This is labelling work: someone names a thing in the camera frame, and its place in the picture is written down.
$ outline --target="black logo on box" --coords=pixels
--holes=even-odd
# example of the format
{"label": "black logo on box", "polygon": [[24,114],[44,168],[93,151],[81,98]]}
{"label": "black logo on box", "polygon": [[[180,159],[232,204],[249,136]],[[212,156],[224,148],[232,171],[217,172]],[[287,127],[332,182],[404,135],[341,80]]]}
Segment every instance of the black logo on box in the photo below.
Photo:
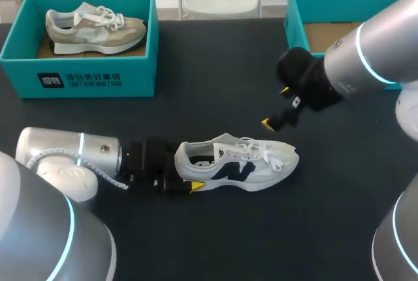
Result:
{"label": "black logo on box", "polygon": [[38,73],[43,88],[64,88],[64,83],[58,73]]}

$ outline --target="shoelace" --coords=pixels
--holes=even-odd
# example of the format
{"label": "shoelace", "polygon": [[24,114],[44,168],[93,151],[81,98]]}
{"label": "shoelace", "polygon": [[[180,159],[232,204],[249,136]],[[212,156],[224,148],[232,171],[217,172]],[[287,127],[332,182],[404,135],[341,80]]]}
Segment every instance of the shoelace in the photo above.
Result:
{"label": "shoelace", "polygon": [[123,15],[120,13],[115,14],[112,10],[109,8],[105,8],[104,6],[99,6],[96,9],[96,12],[102,11],[102,15],[100,15],[100,19],[104,20],[105,18],[108,20],[103,23],[98,23],[96,26],[110,26],[110,29],[113,31],[117,31],[119,28],[123,27],[125,25],[125,19],[123,18]]}
{"label": "shoelace", "polygon": [[243,141],[249,142],[249,144],[240,144],[239,142],[235,144],[237,147],[243,147],[246,153],[251,155],[251,158],[241,157],[244,161],[255,161],[263,159],[269,167],[276,172],[281,171],[281,168],[285,163],[278,158],[274,157],[272,152],[268,150],[267,145],[259,140],[250,139],[248,137],[242,137]]}

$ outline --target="white cable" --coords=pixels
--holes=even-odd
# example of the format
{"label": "white cable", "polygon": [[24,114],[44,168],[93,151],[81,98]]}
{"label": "white cable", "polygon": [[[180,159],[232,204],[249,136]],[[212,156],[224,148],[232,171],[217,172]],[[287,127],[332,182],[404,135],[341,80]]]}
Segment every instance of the white cable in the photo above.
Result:
{"label": "white cable", "polygon": [[51,156],[51,155],[54,155],[54,154],[60,154],[60,155],[64,155],[64,156],[73,157],[75,159],[79,159],[82,163],[84,163],[87,166],[87,168],[89,170],[93,171],[96,175],[101,176],[107,182],[111,183],[112,185],[116,186],[117,188],[121,188],[123,190],[127,190],[129,188],[128,185],[126,185],[122,182],[118,182],[118,181],[114,180],[113,178],[111,178],[110,176],[108,176],[100,168],[98,168],[98,166],[96,166],[91,161],[87,160],[85,157],[81,156],[80,154],[77,154],[76,152],[73,152],[72,150],[68,150],[68,149],[65,149],[65,148],[45,149],[45,150],[41,151],[39,154],[33,156],[27,162],[26,167],[28,169],[32,169],[33,166],[36,164],[36,162],[38,162],[39,160],[41,160],[44,157],[48,157],[48,156]]}

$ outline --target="dark tabletop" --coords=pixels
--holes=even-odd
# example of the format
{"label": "dark tabletop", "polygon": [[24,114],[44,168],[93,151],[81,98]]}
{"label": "dark tabletop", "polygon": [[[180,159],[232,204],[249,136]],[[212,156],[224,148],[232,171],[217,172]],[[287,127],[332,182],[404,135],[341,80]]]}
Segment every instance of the dark tabletop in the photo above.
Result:
{"label": "dark tabletop", "polygon": [[[0,43],[9,25],[0,25]],[[119,137],[205,141],[228,132],[297,147],[285,181],[248,193],[223,187],[185,197],[101,188],[94,213],[118,249],[115,281],[375,280],[374,231],[408,185],[415,145],[396,123],[397,91],[346,101],[269,132],[279,97],[281,19],[161,22],[156,93],[147,99],[18,99],[0,73],[0,150],[47,127]]]}

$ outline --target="shoe tongue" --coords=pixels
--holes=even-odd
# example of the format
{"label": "shoe tongue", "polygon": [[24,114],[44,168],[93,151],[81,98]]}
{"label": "shoe tongue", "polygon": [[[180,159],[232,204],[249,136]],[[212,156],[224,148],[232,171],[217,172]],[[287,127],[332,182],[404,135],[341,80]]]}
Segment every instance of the shoe tongue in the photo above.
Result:
{"label": "shoe tongue", "polygon": [[77,25],[78,23],[80,23],[80,21],[83,18],[87,18],[88,20],[91,20],[91,21],[97,22],[97,23],[108,23],[110,21],[109,18],[102,18],[101,16],[98,16],[98,15],[82,14],[82,13],[79,13],[79,12],[75,12],[75,14],[74,14],[74,26]]}
{"label": "shoe tongue", "polygon": [[221,160],[222,157],[227,152],[234,152],[234,153],[243,154],[244,153],[244,149],[241,148],[241,147],[234,146],[234,145],[228,145],[228,144],[222,144],[220,142],[215,142],[214,143],[215,163],[217,163],[219,160]]}

